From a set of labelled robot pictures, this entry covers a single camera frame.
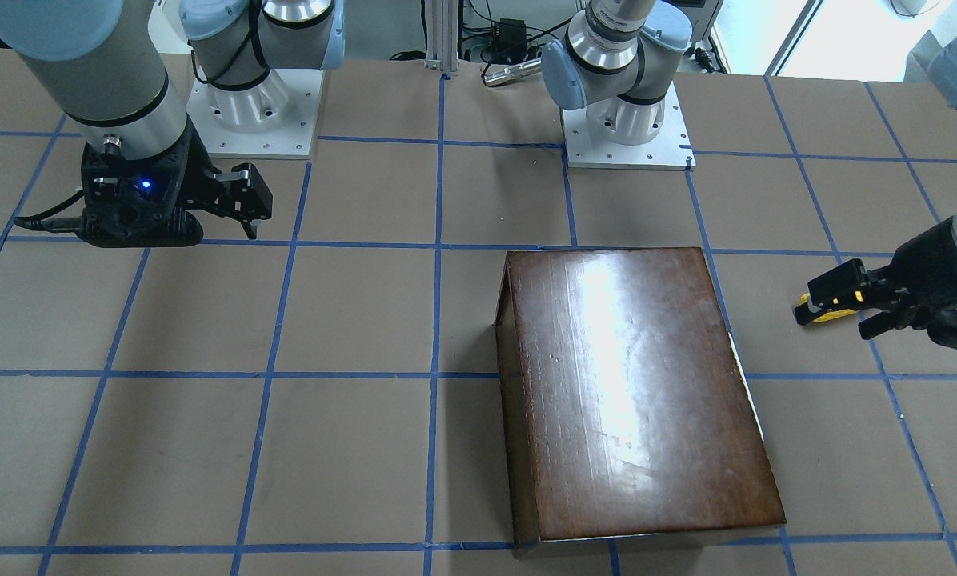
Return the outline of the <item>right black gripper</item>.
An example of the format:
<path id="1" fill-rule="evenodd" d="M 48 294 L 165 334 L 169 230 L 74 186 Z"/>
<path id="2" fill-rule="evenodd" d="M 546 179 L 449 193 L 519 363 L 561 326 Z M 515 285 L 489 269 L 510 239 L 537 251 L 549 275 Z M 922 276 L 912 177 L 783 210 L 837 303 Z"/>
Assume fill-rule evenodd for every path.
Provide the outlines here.
<path id="1" fill-rule="evenodd" d="M 138 160 L 87 143 L 81 186 L 79 237 L 102 248 L 193 246 L 203 231 L 205 239 L 256 240 L 258 220 L 273 216 L 258 167 L 245 162 L 220 174 L 194 132 Z"/>

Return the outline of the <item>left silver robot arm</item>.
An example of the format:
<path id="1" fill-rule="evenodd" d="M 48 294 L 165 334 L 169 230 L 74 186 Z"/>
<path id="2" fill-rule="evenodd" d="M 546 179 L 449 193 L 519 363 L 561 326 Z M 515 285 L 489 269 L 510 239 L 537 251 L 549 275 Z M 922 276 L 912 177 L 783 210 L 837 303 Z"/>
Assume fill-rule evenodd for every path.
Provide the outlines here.
<path id="1" fill-rule="evenodd" d="M 591 1 L 542 52 L 543 81 L 563 110 L 609 99 L 654 106 L 690 40 L 690 19 L 667 3 Z M 957 36 L 926 73 L 957 110 Z M 899 246 L 888 266 L 869 270 L 853 258 L 813 278 L 794 316 L 805 326 L 845 310 L 873 310 L 859 324 L 863 339 L 913 328 L 957 350 L 957 214 Z"/>

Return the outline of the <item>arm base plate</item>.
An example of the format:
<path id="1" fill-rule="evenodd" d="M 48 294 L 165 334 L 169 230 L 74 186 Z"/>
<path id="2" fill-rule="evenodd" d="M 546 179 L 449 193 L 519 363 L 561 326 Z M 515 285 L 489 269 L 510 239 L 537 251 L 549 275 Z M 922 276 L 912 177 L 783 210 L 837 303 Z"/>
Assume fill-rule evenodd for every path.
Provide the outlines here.
<path id="1" fill-rule="evenodd" d="M 617 96 L 562 110 L 560 122 L 570 167 L 686 170 L 697 165 L 674 83 L 660 102 L 635 105 Z"/>
<path id="2" fill-rule="evenodd" d="M 310 160 L 322 70 L 271 70 L 244 91 L 194 82 L 187 113 L 210 156 L 229 159 Z"/>

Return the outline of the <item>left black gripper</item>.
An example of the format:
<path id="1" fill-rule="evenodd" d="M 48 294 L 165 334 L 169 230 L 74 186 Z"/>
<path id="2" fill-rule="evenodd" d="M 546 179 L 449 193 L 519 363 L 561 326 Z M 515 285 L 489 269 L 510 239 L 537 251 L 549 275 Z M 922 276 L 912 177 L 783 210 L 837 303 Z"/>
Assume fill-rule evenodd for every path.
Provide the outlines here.
<path id="1" fill-rule="evenodd" d="M 807 290 L 809 310 L 877 309 L 895 299 L 891 309 L 859 322 L 863 340 L 913 328 L 957 350 L 955 220 L 943 220 L 901 245 L 880 273 L 853 258 L 808 281 Z"/>

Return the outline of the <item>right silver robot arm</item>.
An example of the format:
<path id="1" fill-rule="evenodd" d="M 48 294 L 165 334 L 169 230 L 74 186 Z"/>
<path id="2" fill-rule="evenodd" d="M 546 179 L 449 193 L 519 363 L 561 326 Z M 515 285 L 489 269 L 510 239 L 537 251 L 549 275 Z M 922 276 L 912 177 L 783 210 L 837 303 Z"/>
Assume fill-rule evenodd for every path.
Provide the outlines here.
<path id="1" fill-rule="evenodd" d="M 85 139 L 80 183 L 18 216 L 101 248 L 199 244 L 204 211 L 246 237 L 273 215 L 256 157 L 304 158 L 321 79 L 346 56 L 341 1 L 182 1 L 193 94 L 150 39 L 146 1 L 0 1 L 0 39 Z"/>

